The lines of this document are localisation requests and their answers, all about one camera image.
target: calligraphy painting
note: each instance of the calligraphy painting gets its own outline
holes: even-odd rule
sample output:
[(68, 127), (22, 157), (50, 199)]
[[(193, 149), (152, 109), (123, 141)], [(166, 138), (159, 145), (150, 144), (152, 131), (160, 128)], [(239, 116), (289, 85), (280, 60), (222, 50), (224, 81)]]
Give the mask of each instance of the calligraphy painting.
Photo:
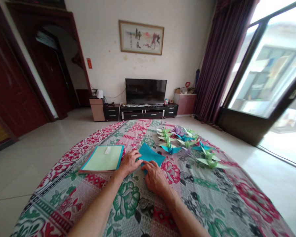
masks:
[(121, 51), (162, 55), (164, 27), (119, 21)]

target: purple curtain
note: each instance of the purple curtain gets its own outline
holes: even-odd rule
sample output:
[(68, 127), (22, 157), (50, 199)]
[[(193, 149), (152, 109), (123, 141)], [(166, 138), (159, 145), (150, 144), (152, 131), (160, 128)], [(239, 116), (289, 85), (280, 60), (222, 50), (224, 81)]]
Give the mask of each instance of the purple curtain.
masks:
[(218, 0), (196, 87), (195, 114), (215, 124), (225, 86), (258, 0)]

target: forearm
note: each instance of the forearm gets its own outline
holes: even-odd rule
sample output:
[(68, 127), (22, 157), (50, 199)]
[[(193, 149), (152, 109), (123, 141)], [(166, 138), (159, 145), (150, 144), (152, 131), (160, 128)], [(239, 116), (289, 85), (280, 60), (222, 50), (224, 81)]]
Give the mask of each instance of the forearm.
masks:
[(182, 236), (210, 236), (187, 206), (185, 206), (180, 196), (173, 188), (170, 188), (162, 198), (171, 212)]
[(91, 203), (78, 223), (72, 228), (68, 235), (69, 237), (97, 237), (103, 235), (112, 203), (123, 179), (124, 175), (121, 172), (118, 170), (114, 172), (107, 185)]

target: floral tablecloth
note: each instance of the floral tablecloth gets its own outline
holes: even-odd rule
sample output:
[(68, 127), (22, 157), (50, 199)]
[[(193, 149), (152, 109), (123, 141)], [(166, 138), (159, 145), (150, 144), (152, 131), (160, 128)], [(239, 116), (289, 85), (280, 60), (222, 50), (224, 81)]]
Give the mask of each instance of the floral tablecloth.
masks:
[[(214, 153), (229, 169), (208, 169), (192, 150), (169, 155), (156, 129), (174, 128), (162, 120), (139, 119), (107, 126), (75, 145), (42, 180), (24, 208), (12, 236), (65, 236), (109, 181), (111, 174), (80, 174), (95, 145), (124, 145), (126, 152), (145, 142), (166, 157), (161, 165), (169, 184), (211, 236), (293, 236), (269, 198), (243, 169), (218, 147)], [(166, 205), (147, 189), (138, 168), (123, 181), (111, 207), (104, 236), (180, 235)]]

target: television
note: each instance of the television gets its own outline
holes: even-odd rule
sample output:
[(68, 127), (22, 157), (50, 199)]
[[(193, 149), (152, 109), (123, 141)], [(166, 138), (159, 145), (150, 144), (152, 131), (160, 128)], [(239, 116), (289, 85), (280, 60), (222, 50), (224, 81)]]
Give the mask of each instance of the television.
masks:
[(126, 78), (127, 104), (163, 104), (167, 80)]

